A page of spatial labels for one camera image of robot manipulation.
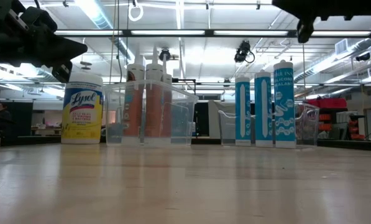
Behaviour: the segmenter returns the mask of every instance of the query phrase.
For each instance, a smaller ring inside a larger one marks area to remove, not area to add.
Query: ceiling
[[[115,1],[95,0],[103,6],[108,19],[119,29],[296,29],[298,19],[291,14],[271,6],[270,1],[263,0],[260,10],[256,10],[257,1],[241,0],[208,0],[209,10],[206,10],[206,0],[184,0],[181,18],[177,19],[177,0],[138,1],[143,6],[144,15],[136,22],[128,19],[128,1],[119,1],[119,10]],[[34,6],[34,0],[21,0],[26,6]],[[75,1],[67,1],[69,7],[63,7],[62,1],[39,0],[42,9],[48,11],[58,24],[58,29],[97,29],[85,11],[76,5]],[[132,10],[134,17],[138,9]],[[371,29],[371,16],[354,17],[351,21],[344,21],[342,17],[330,17],[323,22],[317,19],[315,30],[367,30]],[[74,58],[73,72],[80,72],[81,61],[91,62],[89,72],[101,75],[109,80],[112,75],[114,82],[118,82],[121,73],[126,73],[125,56],[121,56],[121,69],[116,60],[117,48],[105,37],[71,38],[84,42],[89,50],[84,55]],[[255,54],[255,62],[249,66],[236,64],[234,55],[236,48],[243,40],[248,40]],[[302,71],[303,66],[325,56],[334,50],[334,44],[342,39],[314,39],[303,46],[297,39],[284,38],[236,38],[236,37],[185,37],[181,39],[183,45],[184,77],[195,78],[200,82],[222,82],[224,78],[232,80],[238,75],[250,78],[262,68],[272,72],[272,65],[280,60],[291,60],[295,71]],[[177,37],[132,37],[123,38],[130,51],[135,54],[139,47],[140,53],[147,59],[151,58],[153,47],[158,50],[170,49],[171,54],[180,55],[180,42]],[[338,68],[330,71],[328,78],[340,75],[345,67],[350,67],[350,61],[337,65]],[[168,72],[174,77],[180,77],[178,71],[180,62],[168,62]]]

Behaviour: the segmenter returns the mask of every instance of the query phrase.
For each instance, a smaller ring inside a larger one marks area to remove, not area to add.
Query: silicone sealant tube
[[[153,49],[152,63],[147,65],[145,77],[147,80],[163,81],[163,66],[158,64],[156,47]],[[154,83],[146,84],[147,104],[145,114],[145,139],[144,143],[150,146],[161,146],[162,134],[162,86]]]
[[[261,70],[255,74],[255,145],[272,147],[271,73]]]
[[[275,88],[275,147],[295,148],[295,94],[293,64],[282,60],[273,66]]]
[[[172,85],[172,76],[167,74],[166,58],[163,59],[163,82]],[[172,90],[163,89],[163,116],[162,116],[162,141],[166,144],[172,142]]]
[[[236,105],[236,146],[251,145],[250,128],[250,79],[247,77],[236,78],[235,85]]]
[[[124,109],[122,115],[123,137],[122,144],[140,144],[140,129],[142,122],[142,95],[144,94],[143,85],[131,85],[131,82],[143,80],[145,77],[145,67],[143,66],[142,56],[137,50],[133,64],[127,66],[127,83]]]

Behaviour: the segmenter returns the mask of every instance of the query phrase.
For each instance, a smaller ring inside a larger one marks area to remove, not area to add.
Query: ceiling duct
[[[311,62],[311,65],[305,68],[305,73],[303,71],[298,72],[294,77],[295,83],[335,66],[348,58],[358,56],[370,47],[371,39],[369,38],[364,40],[342,40],[336,44],[335,50]]]
[[[75,0],[75,2],[91,21],[93,21],[98,29],[114,29],[112,21],[106,15],[106,11],[99,0]],[[134,54],[130,50],[127,51],[126,44],[120,38],[110,37],[109,40],[114,42],[114,45],[119,49],[122,55],[128,56],[128,62],[134,60]]]

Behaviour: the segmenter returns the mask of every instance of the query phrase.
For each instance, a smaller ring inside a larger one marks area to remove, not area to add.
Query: transparent container
[[[198,97],[155,80],[104,88],[107,145],[189,146]]]
[[[319,108],[307,103],[295,103],[296,116],[296,141],[297,145],[318,144]],[[218,111],[221,145],[235,146],[235,122],[236,115]],[[272,128],[275,129],[275,119],[272,119]],[[251,139],[250,143],[255,146],[255,116],[251,116]],[[275,132],[272,133],[275,144]]]

